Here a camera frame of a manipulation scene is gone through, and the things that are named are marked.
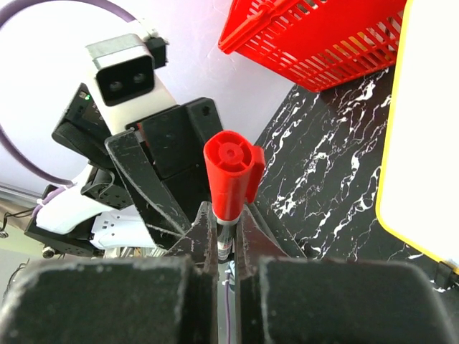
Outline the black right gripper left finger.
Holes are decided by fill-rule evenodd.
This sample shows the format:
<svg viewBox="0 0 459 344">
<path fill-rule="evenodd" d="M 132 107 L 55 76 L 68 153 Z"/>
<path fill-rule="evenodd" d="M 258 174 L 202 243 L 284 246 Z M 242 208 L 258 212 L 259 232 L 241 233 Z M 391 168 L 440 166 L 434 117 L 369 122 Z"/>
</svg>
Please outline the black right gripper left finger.
<svg viewBox="0 0 459 344">
<path fill-rule="evenodd" d="M 217 228 L 204 202 L 162 257 L 30 264 L 1 307 L 3 343 L 216 343 Z"/>
</svg>

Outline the red plastic shopping basket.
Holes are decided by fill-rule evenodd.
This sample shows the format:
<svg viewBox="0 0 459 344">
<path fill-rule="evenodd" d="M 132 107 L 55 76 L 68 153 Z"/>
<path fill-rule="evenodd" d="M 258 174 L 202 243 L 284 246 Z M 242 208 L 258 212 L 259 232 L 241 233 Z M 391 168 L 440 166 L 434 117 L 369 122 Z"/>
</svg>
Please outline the red plastic shopping basket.
<svg viewBox="0 0 459 344">
<path fill-rule="evenodd" d="M 405 1 L 233 1 L 218 47 L 311 92 L 392 66 Z"/>
</svg>

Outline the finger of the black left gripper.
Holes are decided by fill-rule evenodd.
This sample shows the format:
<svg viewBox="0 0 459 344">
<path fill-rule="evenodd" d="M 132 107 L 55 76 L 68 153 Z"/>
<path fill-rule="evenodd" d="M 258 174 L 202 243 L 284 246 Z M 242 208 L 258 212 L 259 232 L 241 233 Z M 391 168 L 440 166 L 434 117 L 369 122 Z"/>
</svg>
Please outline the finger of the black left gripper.
<svg viewBox="0 0 459 344">
<path fill-rule="evenodd" d="M 306 258 L 306 255 L 296 243 L 293 235 L 269 206 L 261 202 L 255 202 L 248 204 L 248 209 L 251 211 L 260 229 L 289 257 Z"/>
</svg>

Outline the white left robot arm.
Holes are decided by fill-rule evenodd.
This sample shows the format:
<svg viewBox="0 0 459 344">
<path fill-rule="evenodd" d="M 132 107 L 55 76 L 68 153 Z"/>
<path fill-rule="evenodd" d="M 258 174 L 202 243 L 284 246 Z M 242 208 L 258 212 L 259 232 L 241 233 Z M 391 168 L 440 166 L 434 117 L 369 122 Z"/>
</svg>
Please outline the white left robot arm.
<svg viewBox="0 0 459 344">
<path fill-rule="evenodd" d="M 87 168 L 70 187 L 46 189 L 25 231 L 43 243 L 45 257 L 158 247 L 204 259 L 206 234 L 190 236 L 189 229 L 211 197 L 202 150 L 222 124 L 207 97 L 177 105 L 163 85 L 154 95 L 155 112 L 113 136 L 101 101 L 79 86 L 52 138 L 85 156 Z"/>
</svg>

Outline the red capped whiteboard marker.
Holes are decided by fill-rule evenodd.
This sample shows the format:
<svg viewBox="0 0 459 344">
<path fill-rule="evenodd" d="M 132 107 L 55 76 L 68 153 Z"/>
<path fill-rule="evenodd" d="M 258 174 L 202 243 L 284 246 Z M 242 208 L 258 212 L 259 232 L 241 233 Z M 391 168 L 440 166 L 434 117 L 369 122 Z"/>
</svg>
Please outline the red capped whiteboard marker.
<svg viewBox="0 0 459 344">
<path fill-rule="evenodd" d="M 232 252 L 237 223 L 245 204 L 254 202 L 265 170 L 265 152 L 231 130 L 215 134 L 204 145 L 212 211 L 217 221 L 219 261 Z"/>
</svg>

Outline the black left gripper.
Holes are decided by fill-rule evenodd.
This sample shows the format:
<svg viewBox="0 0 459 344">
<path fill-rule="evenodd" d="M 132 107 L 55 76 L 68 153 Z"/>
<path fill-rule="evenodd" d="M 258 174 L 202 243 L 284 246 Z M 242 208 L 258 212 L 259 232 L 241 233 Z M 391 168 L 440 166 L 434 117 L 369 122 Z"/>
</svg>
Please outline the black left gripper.
<svg viewBox="0 0 459 344">
<path fill-rule="evenodd" d="M 140 120 L 136 128 L 147 155 L 132 129 L 105 140 L 108 155 L 151 237 L 179 239 L 191 226 L 186 215 L 210 200 L 203 149 L 222 131 L 216 105 L 201 97 Z"/>
</svg>

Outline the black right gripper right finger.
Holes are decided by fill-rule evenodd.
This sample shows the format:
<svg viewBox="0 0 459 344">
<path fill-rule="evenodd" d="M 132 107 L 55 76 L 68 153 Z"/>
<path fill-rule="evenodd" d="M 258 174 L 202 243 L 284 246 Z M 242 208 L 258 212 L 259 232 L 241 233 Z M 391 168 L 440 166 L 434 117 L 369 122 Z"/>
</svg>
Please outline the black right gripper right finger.
<svg viewBox="0 0 459 344">
<path fill-rule="evenodd" d="M 425 273 L 289 257 L 246 206 L 235 239 L 238 343 L 456 343 Z"/>
</svg>

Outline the yellow framed whiteboard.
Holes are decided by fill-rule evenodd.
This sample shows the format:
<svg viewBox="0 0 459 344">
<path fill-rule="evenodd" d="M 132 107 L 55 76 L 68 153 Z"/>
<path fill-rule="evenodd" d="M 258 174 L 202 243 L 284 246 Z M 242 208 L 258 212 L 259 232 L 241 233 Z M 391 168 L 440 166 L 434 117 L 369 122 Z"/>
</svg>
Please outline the yellow framed whiteboard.
<svg viewBox="0 0 459 344">
<path fill-rule="evenodd" d="M 458 268 L 458 3 L 408 1 L 376 215 L 389 233 Z"/>
</svg>

